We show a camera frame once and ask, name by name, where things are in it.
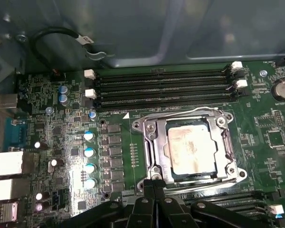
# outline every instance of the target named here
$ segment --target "capacitor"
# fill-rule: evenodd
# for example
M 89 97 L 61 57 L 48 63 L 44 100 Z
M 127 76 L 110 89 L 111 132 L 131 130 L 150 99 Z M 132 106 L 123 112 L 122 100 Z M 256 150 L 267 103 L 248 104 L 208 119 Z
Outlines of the capacitor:
M 58 91 L 59 91 L 59 93 L 64 94 L 66 96 L 68 96 L 70 94 L 69 89 L 65 85 L 59 86 Z
M 63 166 L 64 164 L 65 162 L 61 158 L 55 158 L 51 160 L 51 165 L 53 167 L 60 167 L 60 166 Z
M 53 113 L 54 113 L 53 107 L 47 107 L 47 108 L 46 108 L 46 114 L 47 114 L 47 115 L 52 115 Z
M 43 211 L 49 208 L 49 206 L 50 206 L 50 203 L 48 201 L 37 202 L 35 205 L 35 210 L 40 212 L 40 211 Z
M 85 165 L 84 170 L 86 173 L 90 174 L 96 170 L 96 166 L 94 164 L 87 164 Z
M 96 179 L 89 178 L 89 179 L 87 179 L 85 181 L 84 187 L 85 187 L 85 189 L 92 189 L 92 188 L 94 188 L 96 186 L 96 184 L 97 184 L 97 180 Z
M 94 139 L 94 134 L 92 132 L 85 132 L 84 139 L 91 142 Z
M 35 142 L 34 146 L 35 146 L 36 149 L 39 149 L 39 150 L 42 150 L 42 151 L 45 151 L 45 150 L 48 149 L 48 145 L 45 142 L 37 141 L 37 142 Z
M 89 117 L 90 117 L 91 121 L 95 121 L 96 117 L 97 117 L 96 112 L 95 111 L 90 111 Z
M 59 102 L 63 106 L 68 106 L 70 104 L 70 100 L 68 99 L 67 95 L 65 95 L 65 94 L 62 94 L 59 96 Z
M 87 158 L 93 157 L 95 155 L 95 150 L 93 148 L 86 148 L 84 151 L 84 155 Z
M 271 87 L 271 94 L 275 100 L 285 102 L 285 79 L 279 79 Z
M 50 197 L 49 191 L 43 191 L 36 194 L 36 200 L 46 200 Z

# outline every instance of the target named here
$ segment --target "screw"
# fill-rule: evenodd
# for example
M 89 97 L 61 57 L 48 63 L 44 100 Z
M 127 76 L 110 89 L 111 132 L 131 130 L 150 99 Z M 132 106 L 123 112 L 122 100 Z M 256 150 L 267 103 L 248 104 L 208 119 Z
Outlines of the screw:
M 116 203 L 112 203 L 110 208 L 112 208 L 112 209 L 118 208 L 118 205 Z
M 198 206 L 199 208 L 205 208 L 206 207 L 206 205 L 203 203 L 198 203 L 196 206 Z
M 219 126 L 223 126 L 226 123 L 226 121 L 225 121 L 225 119 L 223 117 L 219 117 L 217 119 L 217 123 L 218 123 Z
M 261 70 L 260 71 L 260 76 L 261 77 L 266 77 L 268 75 L 268 72 L 266 70 Z
M 153 130 L 154 130 L 154 126 L 153 126 L 152 124 L 148 124 L 148 125 L 147 125 L 147 130 L 148 130 L 149 132 L 153 131 Z
M 166 202 L 166 203 L 172 203 L 172 199 L 170 199 L 170 198 L 165 198 L 165 202 Z
M 15 39 L 20 43 L 26 43 L 29 40 L 29 38 L 24 34 L 18 34 Z

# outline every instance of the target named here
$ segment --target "chip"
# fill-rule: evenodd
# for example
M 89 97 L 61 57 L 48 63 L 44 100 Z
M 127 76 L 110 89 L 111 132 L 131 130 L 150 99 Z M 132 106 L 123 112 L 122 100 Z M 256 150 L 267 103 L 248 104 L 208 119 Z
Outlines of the chip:
M 109 174 L 109 173 L 104 173 L 104 174 L 103 174 L 103 179 L 104 179 L 104 180 L 111 179 L 111 174 Z
M 79 109 L 79 103 L 73 103 L 72 108 L 73 109 Z
M 80 201 L 78 202 L 78 210 L 85 210 L 86 209 L 86 202 Z
M 124 171 L 122 170 L 114 170 L 112 171 L 112 179 L 113 180 L 122 180 L 124 178 Z
M 120 132 L 120 125 L 114 124 L 108 126 L 108 132 L 109 133 L 119 133 Z
M 100 134 L 108 134 L 108 129 L 107 128 L 100 129 Z
M 72 86 L 72 91 L 73 91 L 73 92 L 79 91 L 79 86 L 78 86 L 78 85 Z
M 121 192 L 124 190 L 124 182 L 112 183 L 113 192 Z
M 122 141 L 119 135 L 117 136 L 109 136 L 109 143 L 110 145 L 120 144 Z
M 44 129 L 44 123 L 36 123 L 35 124 L 35 129 L 36 130 Z
M 40 93 L 41 92 L 41 86 L 34 87 L 34 93 Z
M 111 159 L 111 167 L 117 168 L 123 166 L 123 159 L 122 158 L 115 158 Z
M 111 185 L 104 186 L 104 192 L 109 192 L 109 191 L 112 191 L 112 186 Z
M 82 123 L 87 123 L 87 122 L 89 122 L 90 121 L 90 119 L 89 119 L 89 116 L 88 115 L 82 115 L 81 116 L 81 122 Z
M 53 129 L 53 135 L 59 135 L 61 134 L 61 127 L 55 127 Z
M 62 185 L 63 184 L 63 178 L 62 177 L 57 177 L 55 180 L 56 185 Z
M 105 151 L 102 151 L 101 155 L 104 156 L 104 157 L 105 156 L 110 156 L 110 153 L 109 153 L 108 150 L 105 150 Z
M 109 140 L 108 140 L 108 139 L 102 139 L 102 140 L 101 140 L 101 144 L 102 144 L 103 146 L 106 146 L 106 145 L 109 144 Z
M 71 156 L 77 156 L 79 154 L 78 148 L 72 148 L 71 149 Z
M 110 162 L 104 161 L 103 162 L 103 168 L 109 168 L 110 167 Z
M 120 146 L 118 147 L 111 147 L 110 149 L 110 155 L 115 156 L 115 155 L 120 155 L 122 154 L 122 148 Z

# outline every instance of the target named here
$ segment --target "blue capacitor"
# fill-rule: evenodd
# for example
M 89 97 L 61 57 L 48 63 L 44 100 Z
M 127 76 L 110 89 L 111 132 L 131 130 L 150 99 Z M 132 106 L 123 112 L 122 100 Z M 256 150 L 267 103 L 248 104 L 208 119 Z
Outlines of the blue capacitor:
M 69 89 L 68 89 L 65 85 L 59 86 L 58 91 L 59 91 L 59 93 L 61 93 L 61 94 L 65 94 L 65 95 L 69 95 L 69 94 L 70 94 Z
M 89 117 L 90 117 L 91 121 L 95 121 L 96 117 L 97 117 L 96 112 L 95 111 L 90 111 Z
M 65 94 L 62 94 L 59 96 L 59 102 L 63 106 L 68 106 L 70 104 L 70 100 L 68 99 L 67 95 L 65 95 Z

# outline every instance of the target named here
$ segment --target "black ram slot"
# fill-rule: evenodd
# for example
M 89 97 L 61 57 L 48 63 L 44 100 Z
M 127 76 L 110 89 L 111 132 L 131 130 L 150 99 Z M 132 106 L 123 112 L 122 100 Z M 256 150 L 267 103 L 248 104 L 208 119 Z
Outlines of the black ram slot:
M 161 91 L 131 91 L 124 93 L 109 93 L 102 94 L 102 102 L 113 102 L 120 100 L 138 100 L 138 99 L 155 99 L 155 98 L 169 98 L 177 96 L 193 96 L 193 95 L 209 95 L 225 93 L 224 88 L 186 88 L 178 90 L 161 90 Z
M 167 86 L 173 87 L 186 87 L 186 86 L 208 86 L 226 84 L 226 78 L 196 78 L 188 79 L 182 78 L 181 80 L 153 80 L 153 81 L 139 81 L 139 82 L 126 82 L 126 83 L 111 83 L 101 84 L 100 90 L 102 92 L 114 92 L 114 91 L 125 91 L 125 90 L 142 90 L 142 89 L 161 89 Z
M 180 72 L 162 72 L 162 73 L 147 73 L 147 74 L 125 74 L 100 76 L 101 83 L 116 82 L 116 81 L 132 81 L 137 80 L 152 80 L 155 78 L 178 78 L 178 77 L 201 77 L 201 76 L 223 76 L 221 70 L 199 70 L 199 71 L 180 71 Z
M 226 103 L 232 102 L 236 99 L 230 97 L 230 95 L 216 95 L 216 96 L 197 96 L 197 97 L 186 97 L 181 99 L 170 99 L 161 101 L 137 101 L 134 103 L 101 103 L 101 111 L 110 110 L 131 110 L 131 109 L 146 109 L 146 108 L 157 108 L 157 107 L 170 107 L 170 106 L 185 106 L 185 105 L 203 105 L 210 103 Z

